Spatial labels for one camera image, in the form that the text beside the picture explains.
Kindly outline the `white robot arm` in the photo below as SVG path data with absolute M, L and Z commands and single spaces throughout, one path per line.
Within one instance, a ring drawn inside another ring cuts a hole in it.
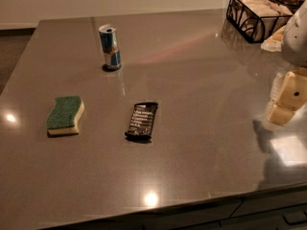
M 288 124 L 307 103 L 307 1 L 286 24 L 281 54 L 296 69 L 285 75 L 278 73 L 273 81 L 263 121 L 269 130 Z

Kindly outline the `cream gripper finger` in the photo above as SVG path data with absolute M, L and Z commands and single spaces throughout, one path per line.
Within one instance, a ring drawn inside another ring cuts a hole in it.
M 304 67 L 278 73 L 272 84 L 272 91 L 266 110 L 266 121 L 283 127 L 307 103 L 307 69 Z

